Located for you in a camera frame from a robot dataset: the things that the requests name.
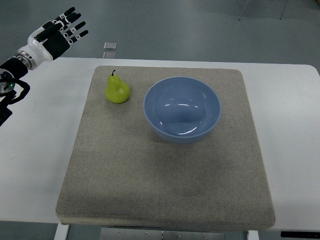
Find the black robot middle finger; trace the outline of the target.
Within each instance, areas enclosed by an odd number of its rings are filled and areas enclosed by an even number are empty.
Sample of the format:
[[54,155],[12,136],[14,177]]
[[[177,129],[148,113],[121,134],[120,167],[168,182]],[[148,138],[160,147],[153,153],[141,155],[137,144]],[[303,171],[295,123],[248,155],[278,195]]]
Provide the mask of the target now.
[[63,17],[60,21],[62,22],[62,27],[67,28],[69,27],[72,23],[74,23],[76,20],[78,20],[81,17],[80,13],[70,13],[69,15],[66,15]]

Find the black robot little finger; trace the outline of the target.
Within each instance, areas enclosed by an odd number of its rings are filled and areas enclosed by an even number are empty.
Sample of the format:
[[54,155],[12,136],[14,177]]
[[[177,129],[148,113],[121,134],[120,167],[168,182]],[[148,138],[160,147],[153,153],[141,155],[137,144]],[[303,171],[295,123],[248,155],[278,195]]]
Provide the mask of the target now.
[[85,35],[87,35],[89,33],[88,30],[84,30],[81,33],[72,36],[69,40],[68,43],[69,44],[74,44],[75,42],[77,42],[78,40],[80,40],[81,38],[83,38]]

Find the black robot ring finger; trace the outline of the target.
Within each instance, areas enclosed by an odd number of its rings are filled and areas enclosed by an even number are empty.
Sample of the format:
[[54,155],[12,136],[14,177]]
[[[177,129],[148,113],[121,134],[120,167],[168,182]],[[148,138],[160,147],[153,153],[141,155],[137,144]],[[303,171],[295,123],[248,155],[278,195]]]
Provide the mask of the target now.
[[69,30],[67,30],[66,32],[63,33],[64,37],[70,37],[71,35],[73,35],[74,33],[77,32],[77,30],[81,29],[82,27],[84,27],[86,25],[85,21],[80,22],[79,24],[77,24],[76,26],[70,28]]

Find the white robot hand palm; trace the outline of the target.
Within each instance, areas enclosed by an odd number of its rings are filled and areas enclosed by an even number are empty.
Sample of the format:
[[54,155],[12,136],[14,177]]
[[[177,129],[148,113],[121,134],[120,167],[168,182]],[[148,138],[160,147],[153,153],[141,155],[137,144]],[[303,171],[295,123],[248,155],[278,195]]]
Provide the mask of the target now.
[[44,30],[41,26],[28,37],[27,45],[16,52],[16,58],[27,68],[37,68],[44,62],[53,61],[70,48],[70,44],[60,32],[63,27],[62,23],[57,22],[56,24],[59,24],[59,31],[46,40],[38,42],[35,36]]

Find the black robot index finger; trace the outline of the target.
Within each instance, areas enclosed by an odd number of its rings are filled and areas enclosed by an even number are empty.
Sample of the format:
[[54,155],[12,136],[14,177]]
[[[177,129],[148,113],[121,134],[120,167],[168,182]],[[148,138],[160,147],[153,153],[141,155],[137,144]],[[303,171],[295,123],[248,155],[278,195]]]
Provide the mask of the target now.
[[56,24],[56,23],[58,23],[58,22],[61,22],[61,19],[62,19],[63,17],[65,17],[65,16],[67,16],[67,15],[69,15],[69,14],[71,14],[71,13],[74,13],[75,9],[76,9],[75,7],[69,8],[69,9],[66,10],[64,13],[60,14],[57,18],[55,18],[55,19],[52,21],[52,23],[53,23],[53,24]]

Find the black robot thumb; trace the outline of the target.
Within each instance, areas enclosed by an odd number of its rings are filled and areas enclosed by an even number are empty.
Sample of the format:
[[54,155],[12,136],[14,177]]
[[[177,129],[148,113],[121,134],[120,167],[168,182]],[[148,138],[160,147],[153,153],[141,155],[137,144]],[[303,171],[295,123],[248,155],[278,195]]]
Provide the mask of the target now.
[[54,24],[52,22],[47,22],[42,27],[44,28],[44,30],[41,31],[40,33],[38,33],[34,37],[38,42],[45,41],[50,36],[52,36],[55,32],[60,30],[60,25],[59,24]]

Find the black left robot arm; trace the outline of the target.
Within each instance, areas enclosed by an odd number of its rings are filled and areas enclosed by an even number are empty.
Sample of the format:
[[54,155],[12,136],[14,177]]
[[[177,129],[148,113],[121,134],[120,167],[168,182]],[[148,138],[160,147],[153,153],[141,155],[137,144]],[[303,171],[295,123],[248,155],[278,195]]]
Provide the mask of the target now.
[[56,60],[89,33],[88,30],[79,32],[86,24],[84,21],[73,25],[81,17],[75,10],[71,7],[35,30],[28,37],[27,45],[0,66],[1,124],[13,114],[8,106],[23,100],[30,91],[30,85],[22,81],[22,77],[42,63]]

